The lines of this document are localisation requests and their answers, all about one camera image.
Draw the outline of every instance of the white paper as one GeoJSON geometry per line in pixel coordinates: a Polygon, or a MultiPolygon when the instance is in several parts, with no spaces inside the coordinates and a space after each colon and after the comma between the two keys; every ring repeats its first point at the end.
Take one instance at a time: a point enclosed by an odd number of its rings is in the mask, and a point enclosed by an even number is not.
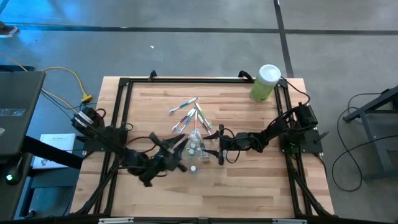
{"type": "MultiPolygon", "coordinates": [[[[40,141],[50,146],[56,147],[72,153],[73,144],[75,143],[75,134],[42,134],[40,141]]],[[[40,157],[35,157],[33,163],[33,169],[53,169],[53,168],[65,168],[67,166],[57,164],[56,162],[49,161],[40,157]]]]}

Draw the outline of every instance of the black laptop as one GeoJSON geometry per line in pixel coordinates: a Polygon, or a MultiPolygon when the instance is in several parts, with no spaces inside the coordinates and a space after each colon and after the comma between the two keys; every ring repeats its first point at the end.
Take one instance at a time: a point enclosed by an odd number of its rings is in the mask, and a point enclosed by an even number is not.
{"type": "Polygon", "coordinates": [[[44,72],[0,72],[0,163],[20,151],[44,76],[44,72]]]}

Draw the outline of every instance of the butcher block tabletop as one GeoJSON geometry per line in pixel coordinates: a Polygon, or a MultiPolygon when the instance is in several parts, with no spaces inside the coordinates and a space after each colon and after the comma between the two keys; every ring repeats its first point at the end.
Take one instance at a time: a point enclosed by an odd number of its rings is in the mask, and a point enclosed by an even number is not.
{"type": "MultiPolygon", "coordinates": [[[[116,92],[120,77],[104,77],[98,97],[97,108],[106,110],[106,125],[111,123],[116,92]]],[[[301,78],[288,79],[299,90],[305,91],[301,78]]],[[[128,139],[148,136],[155,132],[160,138],[176,134],[171,129],[194,107],[188,105],[174,114],[172,108],[198,97],[197,102],[213,124],[212,133],[219,124],[238,132],[261,131],[277,117],[275,94],[264,102],[255,102],[249,96],[252,84],[229,83],[135,83],[132,88],[127,122],[134,126],[128,139]]],[[[289,88],[292,106],[305,102],[307,97],[289,88]]],[[[120,123],[126,90],[118,114],[120,123]]],[[[282,104],[284,97],[281,91],[282,104]]],[[[191,121],[184,133],[193,131],[191,121]]],[[[202,125],[198,125],[202,136],[207,136],[202,125]]],[[[153,146],[148,139],[140,139],[128,148],[145,151],[153,146]]],[[[217,142],[206,142],[206,149],[217,150],[217,142]]],[[[228,159],[234,161],[237,152],[229,152],[228,159]]],[[[77,211],[89,199],[98,186],[104,153],[94,152],[81,166],[73,198],[71,212],[77,211]]],[[[333,213],[325,171],[319,159],[312,154],[303,154],[307,185],[323,207],[333,213]]],[[[270,141],[262,154],[250,150],[242,151],[236,163],[225,161],[218,165],[215,157],[209,164],[197,161],[197,173],[186,173],[176,169],[166,177],[152,180],[153,187],[144,187],[127,170],[119,170],[114,193],[112,216],[129,217],[209,217],[209,218],[292,218],[294,211],[290,196],[289,180],[284,155],[280,152],[277,138],[270,141]]],[[[297,190],[300,208],[304,211],[303,196],[297,190]]],[[[101,212],[108,198],[108,187],[104,191],[101,212]]]]}

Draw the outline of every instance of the cylindrical canister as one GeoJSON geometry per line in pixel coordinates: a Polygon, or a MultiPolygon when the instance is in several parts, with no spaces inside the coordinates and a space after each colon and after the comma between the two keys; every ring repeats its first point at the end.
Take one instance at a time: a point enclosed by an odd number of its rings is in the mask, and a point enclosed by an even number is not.
{"type": "Polygon", "coordinates": [[[280,70],[275,65],[263,65],[254,81],[250,96],[254,101],[264,101],[268,98],[280,79],[280,70]]]}

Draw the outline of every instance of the concrete floor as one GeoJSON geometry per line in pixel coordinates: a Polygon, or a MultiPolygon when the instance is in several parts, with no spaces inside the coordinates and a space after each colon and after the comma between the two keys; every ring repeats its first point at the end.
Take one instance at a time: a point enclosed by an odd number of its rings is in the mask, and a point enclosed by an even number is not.
{"type": "MultiPolygon", "coordinates": [[[[279,2],[286,29],[398,30],[395,0],[279,2]]],[[[278,28],[271,0],[9,0],[0,20],[76,26],[278,28]]],[[[294,77],[305,79],[312,96],[318,128],[330,132],[323,140],[330,174],[333,161],[344,151],[336,133],[336,120],[349,98],[398,85],[398,38],[292,34],[287,35],[287,45],[294,77]]],[[[240,70],[256,75],[261,65],[272,63],[286,76],[279,34],[23,30],[15,38],[1,39],[0,51],[38,70],[68,67],[80,74],[87,92],[94,96],[98,96],[105,75],[148,75],[151,70],[162,76],[235,77],[240,70]]],[[[49,72],[45,87],[71,104],[79,104],[81,93],[70,74],[49,72]]],[[[360,97],[353,104],[361,106],[370,99],[360,97]]],[[[40,97],[28,135],[38,138],[43,133],[74,131],[68,118],[40,97]]],[[[366,141],[357,124],[343,123],[341,132],[348,147],[366,141]]],[[[377,171],[370,147],[354,152],[354,156],[364,173],[377,171]]],[[[346,188],[354,187],[359,180],[348,157],[339,162],[335,175],[346,188]]],[[[364,183],[353,193],[339,190],[332,179],[328,181],[337,215],[384,222],[398,220],[397,179],[364,183]]],[[[43,213],[51,214],[48,207],[42,208],[43,213]]]]}

